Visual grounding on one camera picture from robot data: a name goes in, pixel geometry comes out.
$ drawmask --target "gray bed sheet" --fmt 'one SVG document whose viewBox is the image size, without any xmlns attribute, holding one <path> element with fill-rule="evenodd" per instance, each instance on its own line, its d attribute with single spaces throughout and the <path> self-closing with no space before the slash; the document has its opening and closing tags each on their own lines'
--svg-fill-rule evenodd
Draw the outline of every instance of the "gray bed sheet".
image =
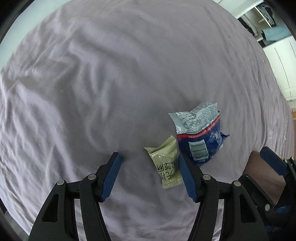
<svg viewBox="0 0 296 241">
<path fill-rule="evenodd" d="M 204 173 L 230 183 L 263 146 L 293 155 L 292 116 L 267 57 L 212 0 L 73 0 L 21 42 L 0 98 L 0 197 L 27 233 L 57 180 L 81 180 L 118 151 L 101 205 L 112 240 L 187 240 L 198 205 L 184 185 L 162 189 L 143 147 L 176 136 L 169 112 L 204 101 L 218 103 L 230 134 Z"/>
</svg>

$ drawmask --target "light blue wall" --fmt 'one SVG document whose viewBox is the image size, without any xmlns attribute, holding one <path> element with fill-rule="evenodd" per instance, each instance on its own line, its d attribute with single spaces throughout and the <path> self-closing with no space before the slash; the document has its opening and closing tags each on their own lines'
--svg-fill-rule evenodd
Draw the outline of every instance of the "light blue wall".
<svg viewBox="0 0 296 241">
<path fill-rule="evenodd" d="M 13 23 L 0 44 L 0 69 L 25 35 L 45 17 L 70 0 L 35 0 Z"/>
</svg>

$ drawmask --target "snack package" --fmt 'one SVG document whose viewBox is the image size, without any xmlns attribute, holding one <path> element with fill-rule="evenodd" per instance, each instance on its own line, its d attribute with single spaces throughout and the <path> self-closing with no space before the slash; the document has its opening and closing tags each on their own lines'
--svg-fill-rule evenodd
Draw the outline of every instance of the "snack package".
<svg viewBox="0 0 296 241">
<path fill-rule="evenodd" d="M 184 183 L 177 162 L 177 141 L 170 136 L 159 147 L 144 147 L 161 177 L 163 189 Z"/>
<path fill-rule="evenodd" d="M 220 132 L 217 103 L 202 103 L 192 111 L 169 113 L 176 126 L 179 149 L 193 164 L 202 166 L 222 148 L 229 135 Z"/>
</svg>

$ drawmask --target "yellow snack package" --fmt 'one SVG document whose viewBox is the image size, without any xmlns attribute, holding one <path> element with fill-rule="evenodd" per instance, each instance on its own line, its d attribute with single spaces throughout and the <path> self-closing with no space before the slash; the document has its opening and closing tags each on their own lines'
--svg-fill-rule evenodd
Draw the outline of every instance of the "yellow snack package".
<svg viewBox="0 0 296 241">
<path fill-rule="evenodd" d="M 163 189 L 184 183 L 177 162 L 177 140 L 170 136 L 159 147 L 144 147 L 163 182 Z"/>
</svg>

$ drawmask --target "metal pin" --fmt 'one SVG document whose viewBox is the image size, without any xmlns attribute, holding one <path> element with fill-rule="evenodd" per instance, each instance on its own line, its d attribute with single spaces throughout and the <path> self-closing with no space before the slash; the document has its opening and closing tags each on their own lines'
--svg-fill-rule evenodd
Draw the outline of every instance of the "metal pin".
<svg viewBox="0 0 296 241">
<path fill-rule="evenodd" d="M 96 175 L 95 175 L 95 174 L 90 174 L 90 175 L 88 176 L 88 179 L 89 179 L 89 180 L 94 180 L 94 179 L 96 179 Z"/>
<path fill-rule="evenodd" d="M 211 176 L 208 175 L 208 174 L 204 174 L 204 175 L 202 176 L 202 178 L 203 178 L 204 180 L 211 180 Z"/>
<path fill-rule="evenodd" d="M 266 204 L 264 208 L 265 208 L 265 211 L 269 211 L 270 205 L 269 204 Z"/>
<path fill-rule="evenodd" d="M 61 186 L 61 185 L 63 185 L 64 183 L 65 183 L 64 180 L 59 180 L 59 181 L 57 181 L 57 185 L 58 185 L 58 186 Z"/>
<path fill-rule="evenodd" d="M 234 183 L 233 183 L 235 186 L 237 186 L 237 187 L 240 187 L 241 186 L 241 183 L 239 182 L 239 181 L 234 181 Z"/>
</svg>

